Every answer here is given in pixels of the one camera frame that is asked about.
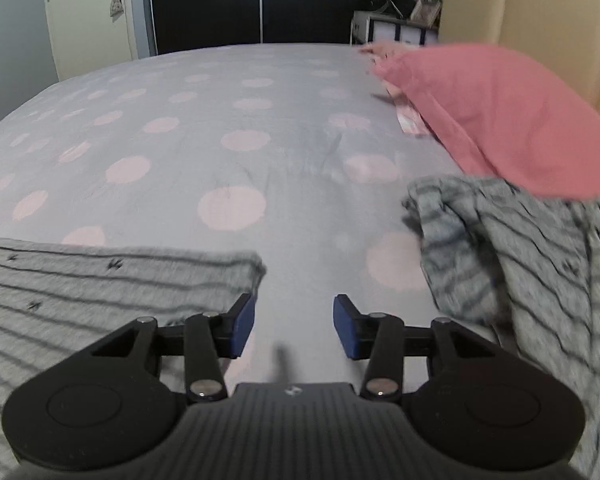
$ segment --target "pink polka dot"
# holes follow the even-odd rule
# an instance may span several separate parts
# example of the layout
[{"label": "pink polka dot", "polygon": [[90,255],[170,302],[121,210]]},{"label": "pink polka dot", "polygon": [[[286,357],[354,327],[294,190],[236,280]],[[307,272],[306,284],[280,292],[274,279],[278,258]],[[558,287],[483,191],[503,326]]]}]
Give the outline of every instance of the pink polka dot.
[{"label": "pink polka dot", "polygon": [[219,187],[198,202],[198,216],[216,231],[239,231],[262,218],[267,201],[253,187]]},{"label": "pink polka dot", "polygon": [[347,99],[351,97],[351,92],[349,90],[345,90],[344,88],[323,88],[320,90],[320,97],[324,97],[325,99]]},{"label": "pink polka dot", "polygon": [[332,78],[338,77],[340,73],[337,70],[314,70],[311,72],[311,75],[315,75],[316,77]]},{"label": "pink polka dot", "polygon": [[64,120],[70,119],[71,117],[74,117],[74,116],[76,116],[78,114],[81,114],[83,111],[85,111],[85,108],[80,108],[79,110],[74,110],[73,112],[68,113],[68,114],[63,115],[62,117],[60,117],[60,120],[64,121]]},{"label": "pink polka dot", "polygon": [[101,115],[93,121],[94,126],[102,126],[103,124],[109,124],[113,121],[117,121],[120,117],[122,117],[122,110],[113,110],[108,114]]},{"label": "pink polka dot", "polygon": [[207,81],[211,76],[209,74],[194,74],[184,78],[184,81],[187,83],[200,83],[202,81]]},{"label": "pink polka dot", "polygon": [[15,177],[16,177],[15,173],[10,173],[10,174],[2,177],[0,179],[0,192],[5,190]]},{"label": "pink polka dot", "polygon": [[259,150],[271,140],[265,132],[257,130],[235,130],[222,136],[220,143],[228,150],[234,152],[250,152]]},{"label": "pink polka dot", "polygon": [[268,99],[240,99],[234,102],[234,108],[239,110],[267,110],[273,103]]},{"label": "pink polka dot", "polygon": [[119,97],[119,99],[124,99],[124,100],[135,99],[136,97],[140,97],[141,95],[144,95],[144,94],[146,94],[146,88],[136,88],[135,90],[131,90],[129,92],[122,94]]},{"label": "pink polka dot", "polygon": [[48,145],[49,142],[51,142],[51,139],[36,140],[29,146],[29,148],[27,149],[27,153],[33,153],[33,152],[36,152],[37,150],[41,150],[46,145]]},{"label": "pink polka dot", "polygon": [[10,146],[12,148],[15,148],[18,144],[20,144],[24,139],[26,139],[27,137],[29,137],[29,134],[21,134],[19,136],[17,136],[15,139],[13,139],[11,141]]},{"label": "pink polka dot", "polygon": [[178,124],[180,124],[180,120],[176,117],[160,117],[149,121],[142,130],[147,134],[163,134],[170,132]]},{"label": "pink polka dot", "polygon": [[242,80],[242,86],[246,86],[247,88],[263,88],[271,84],[273,84],[273,79],[269,79],[268,77],[258,77],[256,79]]},{"label": "pink polka dot", "polygon": [[36,122],[46,119],[47,117],[51,116],[55,112],[56,112],[55,110],[48,110],[48,111],[44,112],[43,114],[40,114],[38,116],[38,118],[36,119]]},{"label": "pink polka dot", "polygon": [[69,101],[73,101],[76,96],[80,95],[84,90],[78,90],[77,92],[72,92],[71,94],[65,95],[62,99],[60,99],[61,103],[68,103]]},{"label": "pink polka dot", "polygon": [[180,92],[178,94],[174,94],[169,97],[170,103],[185,103],[186,101],[191,101],[198,97],[198,94],[195,92]]},{"label": "pink polka dot", "polygon": [[358,184],[382,184],[400,177],[398,168],[384,155],[355,155],[344,163],[344,170]]},{"label": "pink polka dot", "polygon": [[97,99],[98,97],[102,97],[107,92],[108,92],[108,90],[96,90],[95,92],[91,92],[89,95],[87,95],[87,99],[89,101],[93,101],[94,99]]},{"label": "pink polka dot", "polygon": [[88,142],[83,142],[78,144],[77,146],[72,146],[68,150],[66,150],[60,157],[58,158],[58,162],[71,162],[76,158],[83,156],[87,150],[91,147]]},{"label": "pink polka dot", "polygon": [[62,243],[66,245],[87,245],[91,247],[103,247],[106,242],[104,232],[99,226],[80,227],[62,239]]},{"label": "pink polka dot", "polygon": [[383,235],[366,252],[366,268],[376,282],[393,290],[427,287],[420,269],[420,241],[411,233]]},{"label": "pink polka dot", "polygon": [[333,114],[329,117],[329,124],[347,130],[368,130],[371,121],[356,114]]},{"label": "pink polka dot", "polygon": [[27,195],[13,209],[13,219],[22,220],[29,215],[33,215],[45,203],[46,197],[48,197],[48,193],[42,190]]},{"label": "pink polka dot", "polygon": [[127,156],[109,166],[107,182],[128,184],[144,177],[151,168],[151,162],[144,156]]}]

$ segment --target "logo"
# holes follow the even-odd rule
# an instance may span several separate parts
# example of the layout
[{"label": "logo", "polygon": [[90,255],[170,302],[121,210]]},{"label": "logo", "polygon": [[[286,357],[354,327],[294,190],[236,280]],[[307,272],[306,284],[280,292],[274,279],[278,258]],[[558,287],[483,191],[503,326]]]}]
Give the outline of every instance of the logo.
[{"label": "logo", "polygon": [[302,393],[302,388],[298,388],[297,386],[292,386],[290,388],[287,388],[285,390],[285,393],[289,397],[297,397],[298,395],[300,395]]}]

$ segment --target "metal screw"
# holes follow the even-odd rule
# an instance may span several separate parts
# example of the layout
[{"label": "metal screw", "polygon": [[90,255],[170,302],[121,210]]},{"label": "metal screw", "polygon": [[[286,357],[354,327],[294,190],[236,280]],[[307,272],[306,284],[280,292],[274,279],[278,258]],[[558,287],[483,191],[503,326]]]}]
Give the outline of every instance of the metal screw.
[{"label": "metal screw", "polygon": [[366,389],[375,396],[385,397],[398,391],[398,383],[386,377],[378,377],[367,382]]},{"label": "metal screw", "polygon": [[189,386],[189,390],[199,397],[211,397],[220,393],[222,384],[213,379],[200,379],[192,382]]}]

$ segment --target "bed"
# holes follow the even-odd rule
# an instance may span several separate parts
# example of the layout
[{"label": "bed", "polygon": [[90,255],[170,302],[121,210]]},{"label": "bed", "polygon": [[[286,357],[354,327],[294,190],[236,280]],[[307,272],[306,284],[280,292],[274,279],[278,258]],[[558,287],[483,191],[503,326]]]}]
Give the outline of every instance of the bed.
[{"label": "bed", "polygon": [[[445,0],[440,38],[526,52],[600,111],[600,0]],[[357,385],[333,297],[428,326],[401,201],[419,177],[461,173],[435,138],[403,133],[369,65],[343,45],[226,46],[51,86],[0,122],[0,237],[256,251],[267,273],[229,389]],[[427,378],[423,361],[406,370],[409,390]]]}]

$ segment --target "gray cloth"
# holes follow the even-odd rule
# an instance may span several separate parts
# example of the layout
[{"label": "gray cloth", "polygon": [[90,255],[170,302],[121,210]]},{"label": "gray cloth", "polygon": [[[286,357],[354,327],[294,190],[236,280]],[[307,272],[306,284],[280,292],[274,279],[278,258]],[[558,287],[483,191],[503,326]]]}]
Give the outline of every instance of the gray cloth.
[{"label": "gray cloth", "polygon": [[[256,292],[253,253],[104,249],[0,239],[0,410],[14,388],[138,316],[174,324]],[[166,363],[164,382],[182,382]],[[15,465],[0,429],[0,478]]]},{"label": "gray cloth", "polygon": [[404,206],[438,308],[510,325],[520,355],[580,397],[587,424],[571,464],[600,480],[600,200],[450,176],[415,182]]}]

